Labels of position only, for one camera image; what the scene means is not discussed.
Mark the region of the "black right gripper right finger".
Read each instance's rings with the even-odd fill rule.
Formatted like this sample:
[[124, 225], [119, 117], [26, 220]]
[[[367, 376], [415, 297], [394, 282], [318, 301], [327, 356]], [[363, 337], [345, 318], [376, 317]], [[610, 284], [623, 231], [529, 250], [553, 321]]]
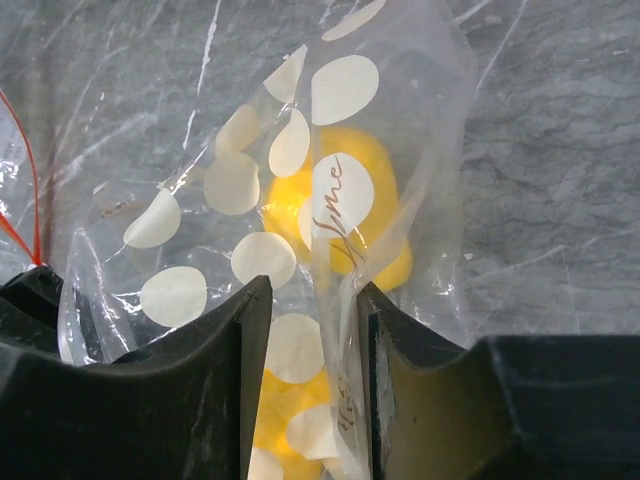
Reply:
[[376, 479], [635, 479], [639, 340], [488, 336], [463, 349], [375, 286], [357, 298]]

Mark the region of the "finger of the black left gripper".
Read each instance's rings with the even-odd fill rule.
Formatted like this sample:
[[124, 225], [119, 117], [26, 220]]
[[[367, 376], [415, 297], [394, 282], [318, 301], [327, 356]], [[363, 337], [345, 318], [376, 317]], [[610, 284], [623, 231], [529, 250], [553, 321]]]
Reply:
[[[79, 329], [80, 343], [62, 354], [58, 345], [61, 303], [70, 307], [70, 326]], [[51, 268], [35, 267], [1, 286], [1, 340], [51, 354], [67, 363], [105, 361], [92, 318], [89, 300], [63, 291], [63, 280]]]

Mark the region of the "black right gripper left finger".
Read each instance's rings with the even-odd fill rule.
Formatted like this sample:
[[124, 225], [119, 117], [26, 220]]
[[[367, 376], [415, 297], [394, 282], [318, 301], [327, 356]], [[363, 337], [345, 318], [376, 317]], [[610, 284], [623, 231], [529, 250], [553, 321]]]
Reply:
[[110, 364], [1, 340], [2, 477], [246, 478], [272, 300], [259, 276]]

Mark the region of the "clear red-zip bag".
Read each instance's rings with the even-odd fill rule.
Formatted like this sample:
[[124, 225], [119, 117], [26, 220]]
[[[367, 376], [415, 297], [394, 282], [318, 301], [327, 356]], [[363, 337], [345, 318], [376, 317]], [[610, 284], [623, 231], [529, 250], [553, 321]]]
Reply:
[[[1, 230], [29, 258], [33, 266], [44, 266], [40, 234], [39, 177], [34, 154], [14, 108], [1, 91]], [[32, 239], [27, 240], [18, 224], [21, 203], [33, 208]]]

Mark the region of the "fake yellow pear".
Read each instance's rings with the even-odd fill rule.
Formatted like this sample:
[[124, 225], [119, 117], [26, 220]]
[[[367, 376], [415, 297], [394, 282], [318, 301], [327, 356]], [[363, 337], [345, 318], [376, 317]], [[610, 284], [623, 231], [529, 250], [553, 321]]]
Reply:
[[333, 453], [329, 400], [325, 369], [302, 383], [265, 371], [247, 477], [319, 479], [323, 459]]

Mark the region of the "fake yellow bell pepper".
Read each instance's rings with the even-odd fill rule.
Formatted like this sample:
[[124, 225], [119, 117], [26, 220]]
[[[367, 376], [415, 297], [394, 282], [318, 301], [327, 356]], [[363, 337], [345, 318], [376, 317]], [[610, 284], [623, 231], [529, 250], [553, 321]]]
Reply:
[[320, 160], [312, 161], [308, 155], [297, 173], [273, 180], [265, 230], [284, 237], [304, 263], [311, 260], [311, 235], [328, 236], [331, 270], [346, 275], [395, 216], [391, 161], [379, 140], [350, 127], [323, 128]]

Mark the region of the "clear white-slider zip bag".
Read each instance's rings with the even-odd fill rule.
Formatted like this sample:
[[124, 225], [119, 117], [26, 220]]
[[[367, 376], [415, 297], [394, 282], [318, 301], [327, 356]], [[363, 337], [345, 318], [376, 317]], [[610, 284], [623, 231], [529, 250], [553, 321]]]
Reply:
[[460, 161], [475, 55], [444, 1], [373, 1], [301, 45], [159, 185], [112, 180], [72, 233], [61, 358], [111, 363], [258, 276], [273, 289], [250, 471], [368, 479], [367, 284], [466, 344]]

